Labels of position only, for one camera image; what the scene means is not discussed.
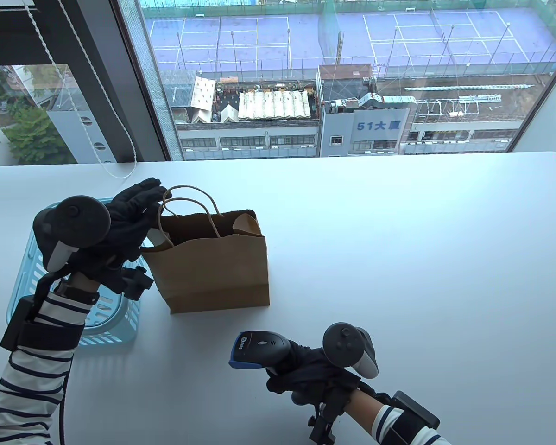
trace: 51大厦 sign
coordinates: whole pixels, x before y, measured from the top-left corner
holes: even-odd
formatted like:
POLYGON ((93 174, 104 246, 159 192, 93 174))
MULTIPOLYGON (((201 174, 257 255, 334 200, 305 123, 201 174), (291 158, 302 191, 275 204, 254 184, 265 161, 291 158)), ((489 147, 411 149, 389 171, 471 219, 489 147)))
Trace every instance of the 51大厦 sign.
POLYGON ((407 108, 358 110, 350 140, 398 140, 408 117, 407 108))

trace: brown paper bag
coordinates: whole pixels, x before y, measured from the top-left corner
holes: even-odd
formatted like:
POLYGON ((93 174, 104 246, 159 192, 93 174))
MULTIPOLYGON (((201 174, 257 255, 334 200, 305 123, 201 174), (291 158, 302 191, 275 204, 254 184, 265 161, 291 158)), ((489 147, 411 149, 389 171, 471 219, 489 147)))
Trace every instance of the brown paper bag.
MULTIPOLYGON (((181 187, 202 191, 177 186, 167 193, 181 187)), ((267 249, 255 212, 221 214, 212 197, 202 193, 210 198, 216 214, 194 199, 166 199, 159 209, 158 229, 149 233, 158 245, 142 248, 171 313, 269 305, 267 249), (195 202, 206 213, 162 216, 172 201, 195 202)))

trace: blue tennis court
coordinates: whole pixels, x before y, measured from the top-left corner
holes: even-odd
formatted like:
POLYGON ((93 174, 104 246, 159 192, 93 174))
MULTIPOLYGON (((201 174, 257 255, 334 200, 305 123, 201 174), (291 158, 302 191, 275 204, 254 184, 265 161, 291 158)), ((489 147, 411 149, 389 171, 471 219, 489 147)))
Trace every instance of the blue tennis court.
MULTIPOLYGON (((528 8, 340 13, 338 21, 341 63, 370 63, 381 74, 388 67, 556 62, 556 39, 528 8)), ((150 19, 147 26, 162 70, 263 71, 323 63, 313 14, 150 19)))

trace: striped sleeve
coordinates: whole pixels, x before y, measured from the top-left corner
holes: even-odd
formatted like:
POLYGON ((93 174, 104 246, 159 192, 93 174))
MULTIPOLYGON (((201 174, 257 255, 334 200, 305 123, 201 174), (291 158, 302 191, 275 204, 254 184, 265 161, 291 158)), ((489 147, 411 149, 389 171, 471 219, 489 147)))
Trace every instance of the striped sleeve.
MULTIPOLYGON (((378 443, 382 443, 385 435, 402 413, 403 409, 384 405, 373 422, 373 428, 371 429, 373 439, 378 443)), ((408 445, 450 445, 450 443, 441 437, 436 430, 425 426, 414 436, 414 439, 408 445)))
MULTIPOLYGON (((50 293, 35 322, 84 324, 91 306, 50 293)), ((0 379, 0 445, 51 445, 51 415, 62 401, 75 350, 19 348, 0 379)))

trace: white cord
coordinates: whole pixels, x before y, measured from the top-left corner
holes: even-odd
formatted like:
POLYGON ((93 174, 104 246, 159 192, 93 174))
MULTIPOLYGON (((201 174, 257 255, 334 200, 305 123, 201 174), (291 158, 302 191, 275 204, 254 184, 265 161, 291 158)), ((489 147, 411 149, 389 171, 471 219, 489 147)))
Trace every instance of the white cord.
POLYGON ((53 57, 51 56, 51 53, 50 53, 49 49, 47 49, 47 45, 45 44, 45 40, 43 39, 43 36, 41 35, 41 31, 39 31, 39 27, 37 26, 37 22, 35 22, 35 19, 33 18, 31 10, 29 9, 28 5, 26 4, 26 0, 23 0, 23 2, 22 2, 23 6, 25 7, 27 15, 29 16, 29 19, 31 19, 31 22, 33 23, 33 27, 35 28, 35 32, 37 32, 37 35, 39 36, 39 40, 41 40, 41 44, 43 45, 43 49, 45 49, 45 53, 47 54, 47 57, 49 57, 49 59, 50 59, 51 65, 56 69, 57 75, 60 78, 60 81, 62 81, 62 85, 64 85, 64 88, 66 89, 66 92, 68 93, 68 96, 70 97, 70 103, 72 103, 72 108, 76 112, 76 115, 78 117, 78 121, 81 124, 81 127, 85 132, 85 135, 87 136, 89 144, 91 144, 91 149, 92 149, 93 153, 95 154, 96 160, 98 161, 98 163, 100 163, 100 165, 103 167, 103 169, 106 172, 108 172, 108 174, 110 176, 113 176, 113 178, 117 178, 117 179, 129 178, 132 175, 132 173, 134 173, 134 170, 136 170, 136 165, 138 165, 138 159, 136 159, 136 147, 134 146, 134 141, 132 140, 132 138, 130 136, 130 133, 126 129, 126 126, 121 121, 119 115, 117 115, 117 113, 115 112, 115 108, 113 108, 113 104, 111 103, 111 100, 109 99, 109 96, 107 95, 107 92, 105 91, 105 87, 103 87, 103 83, 101 83, 101 79, 99 79, 99 76, 97 75, 97 73, 95 71, 95 68, 92 65, 91 59, 89 59, 87 51, 85 51, 85 47, 83 46, 83 44, 81 42, 81 39, 79 39, 78 34, 76 33, 76 30, 74 28, 74 25, 72 24, 72 21, 70 21, 70 17, 68 16, 68 13, 66 12, 66 9, 64 8, 64 4, 62 4, 62 0, 58 0, 58 3, 60 4, 60 8, 62 8, 62 11, 64 12, 64 15, 66 16, 66 19, 68 21, 68 24, 70 25, 70 28, 72 28, 72 32, 74 33, 76 41, 80 45, 81 50, 82 50, 83 54, 85 55, 85 58, 87 59, 87 62, 89 64, 89 66, 91 66, 91 70, 92 70, 97 82, 99 83, 99 86, 101 87, 101 90, 103 91, 103 95, 105 95, 105 98, 107 99, 107 103, 109 104, 109 107, 111 108, 111 111, 113 112, 113 114, 117 118, 117 122, 120 123, 121 127, 123 128, 123 131, 126 133, 126 136, 128 137, 128 140, 130 141, 130 145, 132 145, 132 152, 134 154, 134 167, 132 168, 131 172, 126 174, 126 176, 115 176, 115 174, 113 174, 112 172, 107 170, 103 161, 101 161, 101 158, 99 157, 99 154, 97 153, 96 148, 95 148, 95 146, 94 146, 94 144, 91 140, 91 136, 89 136, 89 132, 87 131, 87 126, 84 125, 84 123, 81 119, 81 113, 79 113, 78 108, 76 108, 76 104, 74 103, 74 99, 72 98, 72 93, 70 92, 70 89, 68 89, 68 85, 66 83, 66 80, 64 79, 64 76, 63 76, 62 72, 60 71, 60 68, 58 68, 58 65, 56 64, 53 57))

